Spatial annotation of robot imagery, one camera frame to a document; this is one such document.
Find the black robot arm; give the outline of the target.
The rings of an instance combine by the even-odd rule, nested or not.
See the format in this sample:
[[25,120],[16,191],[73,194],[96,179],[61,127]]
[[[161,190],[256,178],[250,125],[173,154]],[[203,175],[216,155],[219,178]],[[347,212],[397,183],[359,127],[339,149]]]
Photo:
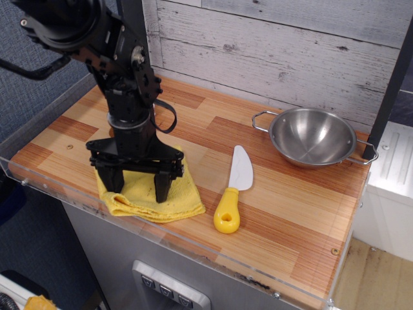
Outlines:
[[30,39],[61,57],[35,71],[17,69],[29,79],[46,79],[71,60],[86,65],[103,93],[112,138],[89,141],[90,162],[105,188],[121,192],[124,171],[154,175],[156,200],[166,201],[172,182],[183,175],[181,151],[161,142],[155,108],[161,80],[146,56],[141,34],[104,1],[16,1]]

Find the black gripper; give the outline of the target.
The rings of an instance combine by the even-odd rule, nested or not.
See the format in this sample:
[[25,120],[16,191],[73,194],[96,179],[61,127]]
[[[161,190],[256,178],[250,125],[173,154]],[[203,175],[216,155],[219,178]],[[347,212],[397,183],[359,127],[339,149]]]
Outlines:
[[152,125],[142,129],[114,129],[113,138],[89,141],[86,147],[108,192],[122,191],[123,171],[151,173],[155,174],[156,202],[163,203],[170,190],[170,175],[178,178],[184,173],[183,153],[164,144]]

